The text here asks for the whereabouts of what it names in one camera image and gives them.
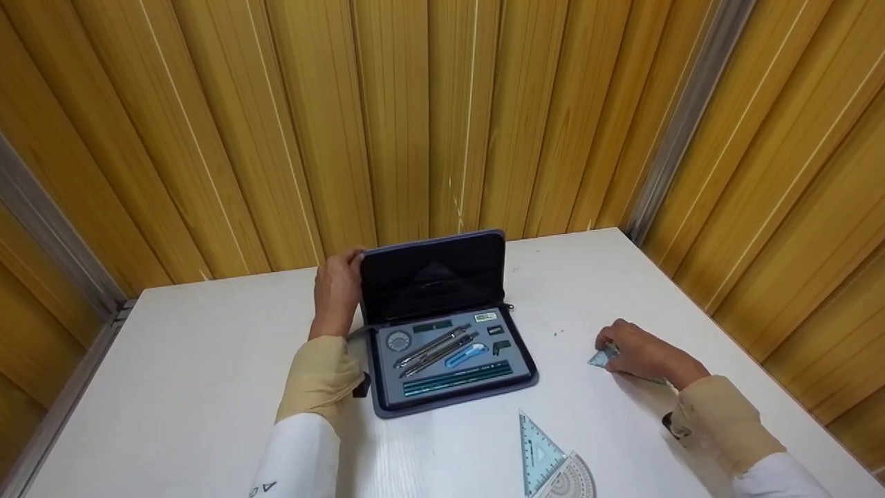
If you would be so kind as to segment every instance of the gray foam insert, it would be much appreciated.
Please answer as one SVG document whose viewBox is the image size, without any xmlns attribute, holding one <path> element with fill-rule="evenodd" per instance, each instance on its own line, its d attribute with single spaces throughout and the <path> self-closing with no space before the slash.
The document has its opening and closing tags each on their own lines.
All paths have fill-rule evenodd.
<svg viewBox="0 0 885 498">
<path fill-rule="evenodd" d="M 482 314 L 494 314 L 495 318 L 485 321 L 477 322 L 476 316 Z M 450 326 L 441 326 L 440 328 L 430 330 L 430 331 L 421 331 L 415 332 L 416 326 L 420 328 L 422 324 L 427 323 L 438 323 L 442 320 L 451 320 Z M 470 324 L 471 327 L 467 329 L 468 333 L 478 332 L 479 335 L 477 338 L 473 340 L 472 343 L 480 342 L 489 347 L 489 350 L 485 354 L 481 354 L 479 356 L 474 356 L 472 358 L 468 358 L 466 361 L 460 363 L 458 366 L 454 368 L 447 368 L 445 366 L 445 360 L 448 359 L 453 354 L 456 354 L 461 348 L 458 348 L 452 354 L 447 354 L 443 357 L 439 362 L 431 365 L 430 367 L 422 370 L 421 372 L 407 378 L 399 378 L 399 375 L 403 373 L 403 369 L 394 368 L 394 364 L 397 360 L 401 359 L 403 356 L 408 353 L 417 351 L 422 346 L 427 343 L 433 341 L 434 339 L 440 337 L 441 335 L 448 333 L 453 328 L 458 327 L 459 325 Z M 493 328 L 496 326 L 500 326 L 504 329 L 503 333 L 498 333 L 496 335 L 489 335 L 489 328 Z M 396 334 L 397 337 L 402 337 L 402 332 L 408 334 L 411 338 L 411 344 L 403 351 L 393 351 L 388 347 L 388 338 L 391 334 Z M 420 401 L 429 396 L 436 396 L 439 394 L 454 394 L 459 391 L 463 391 L 467 388 L 475 388 L 476 386 L 488 385 L 495 382 L 500 382 L 502 379 L 513 378 L 513 377 L 525 377 L 529 374 L 528 366 L 526 365 L 525 360 L 522 357 L 519 348 L 517 347 L 516 341 L 513 340 L 513 336 L 511 334 L 510 328 L 507 326 L 507 323 L 504 321 L 504 318 L 501 316 L 501 312 L 497 308 L 488 308 L 478 311 L 470 311 L 466 313 L 457 313 L 454 315 L 449 315 L 448 317 L 437 317 L 431 320 L 424 320 L 421 322 L 414 323 L 405 323 L 398 324 L 393 327 L 383 327 L 378 329 L 378 356 L 376 357 L 376 361 L 381 365 L 381 379 L 376 379 L 376 382 L 380 382 L 386 394 L 388 404 L 391 406 L 395 406 L 404 401 Z M 501 349 L 498 352 L 498 356 L 493 355 L 493 345 L 498 341 L 509 341 L 510 347 Z M 429 392 L 429 393 L 420 393 L 415 394 L 413 396 L 406 397 L 404 395 L 404 383 L 421 380 L 428 377 L 437 376 L 440 374 L 451 373 L 458 370 L 470 369 L 472 367 L 478 367 L 481 365 L 487 365 L 494 362 L 500 361 L 508 361 L 510 363 L 510 367 L 512 369 L 512 373 L 503 375 L 501 377 L 494 377 L 490 379 L 484 379 L 477 382 L 473 382 L 467 385 L 458 385 L 447 389 L 442 389 L 439 391 Z"/>
</svg>

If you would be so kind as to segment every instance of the wooden wall panel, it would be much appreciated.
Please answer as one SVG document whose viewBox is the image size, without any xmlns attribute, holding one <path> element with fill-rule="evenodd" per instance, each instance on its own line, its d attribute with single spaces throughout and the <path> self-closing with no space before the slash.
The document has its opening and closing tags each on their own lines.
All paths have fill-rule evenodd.
<svg viewBox="0 0 885 498">
<path fill-rule="evenodd" d="M 885 389 L 860 402 L 828 428 L 867 469 L 885 467 Z"/>
<path fill-rule="evenodd" d="M 0 265 L 0 373 L 48 408 L 83 356 L 83 347 Z"/>
<path fill-rule="evenodd" d="M 73 0 L 210 276 L 270 270 L 169 0 Z"/>
<path fill-rule="evenodd" d="M 522 238 L 568 2 L 504 2 L 480 225 Z"/>
<path fill-rule="evenodd" d="M 885 245 L 763 366 L 824 424 L 885 386 Z"/>
<path fill-rule="evenodd" d="M 430 233 L 427 0 L 351 2 L 378 243 Z"/>
<path fill-rule="evenodd" d="M 325 258 L 263 2 L 173 3 L 274 270 Z"/>
<path fill-rule="evenodd" d="M 627 229 L 649 163 L 680 101 L 717 4 L 718 0 L 673 0 L 658 53 L 646 79 L 652 84 L 645 85 L 636 106 L 618 166 L 599 211 L 597 227 Z"/>
<path fill-rule="evenodd" d="M 568 231 L 590 230 L 596 226 L 605 192 L 618 165 L 624 139 L 655 58 L 670 4 L 670 0 L 633 2 L 599 130 L 593 138 L 593 148 L 568 221 Z"/>
<path fill-rule="evenodd" d="M 713 318 L 765 359 L 885 239 L 885 93 Z"/>
<path fill-rule="evenodd" d="M 568 227 L 606 94 L 619 94 L 609 92 L 609 82 L 629 13 L 629 2 L 569 4 L 524 237 L 563 233 Z"/>
<path fill-rule="evenodd" d="M 643 244 L 668 275 L 681 264 L 829 5 L 756 3 Z"/>
<path fill-rule="evenodd" d="M 713 313 L 885 82 L 885 4 L 833 5 L 675 281 Z"/>
<path fill-rule="evenodd" d="M 271 0 L 268 13 L 323 247 L 375 246 L 349 6 Z"/>
<path fill-rule="evenodd" d="M 0 132 L 126 295 L 169 284 L 2 12 L 0 58 L 6 71 L 0 78 Z"/>
<path fill-rule="evenodd" d="M 202 280 L 201 272 L 209 274 L 203 256 L 71 4 L 67 0 L 3 0 L 2 4 L 43 78 L 172 281 Z"/>
<path fill-rule="evenodd" d="M 429 0 L 430 235 L 480 225 L 498 0 Z"/>
<path fill-rule="evenodd" d="M 34 399 L 0 375 L 0 481 L 12 469 L 44 414 Z"/>
<path fill-rule="evenodd" d="M 83 347 L 92 344 L 101 326 L 97 312 L 3 204 L 0 265 L 5 265 Z"/>
</svg>

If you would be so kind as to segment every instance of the hand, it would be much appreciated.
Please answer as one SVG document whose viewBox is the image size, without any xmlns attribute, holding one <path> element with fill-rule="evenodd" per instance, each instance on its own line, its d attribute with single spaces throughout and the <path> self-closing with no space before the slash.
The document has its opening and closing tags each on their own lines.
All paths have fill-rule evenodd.
<svg viewBox="0 0 885 498">
<path fill-rule="evenodd" d="M 622 371 L 646 378 L 663 377 L 680 391 L 710 376 L 707 368 L 690 354 L 621 318 L 599 331 L 596 349 L 602 349 L 612 342 L 620 354 L 605 365 L 610 372 Z"/>
<path fill-rule="evenodd" d="M 332 256 L 317 268 L 313 285 L 316 314 L 307 340 L 319 336 L 347 337 L 362 297 L 359 277 L 362 262 L 363 248 L 356 247 Z"/>
</svg>

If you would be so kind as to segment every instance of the drafting kit case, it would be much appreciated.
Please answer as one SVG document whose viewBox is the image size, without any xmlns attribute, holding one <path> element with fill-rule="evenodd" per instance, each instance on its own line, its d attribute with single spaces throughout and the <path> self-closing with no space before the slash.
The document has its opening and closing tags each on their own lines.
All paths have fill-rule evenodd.
<svg viewBox="0 0 885 498">
<path fill-rule="evenodd" d="M 361 265 L 372 399 L 381 418 L 537 384 L 504 302 L 504 233 L 366 251 Z"/>
</svg>

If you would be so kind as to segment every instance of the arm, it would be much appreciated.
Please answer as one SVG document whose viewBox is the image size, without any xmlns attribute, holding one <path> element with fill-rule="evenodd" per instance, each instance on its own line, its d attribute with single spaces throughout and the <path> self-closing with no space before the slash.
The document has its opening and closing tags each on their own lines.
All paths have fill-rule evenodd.
<svg viewBox="0 0 885 498">
<path fill-rule="evenodd" d="M 679 393 L 665 424 L 680 441 L 697 438 L 746 497 L 827 497 L 830 494 L 762 425 L 759 412 L 725 377 L 634 323 L 616 320 L 596 337 L 596 349 L 614 343 L 620 355 L 606 369 L 664 377 Z"/>
<path fill-rule="evenodd" d="M 345 338 L 359 303 L 359 249 L 317 269 L 316 315 L 298 349 L 250 498 L 335 496 L 344 405 L 363 380 Z"/>
</svg>

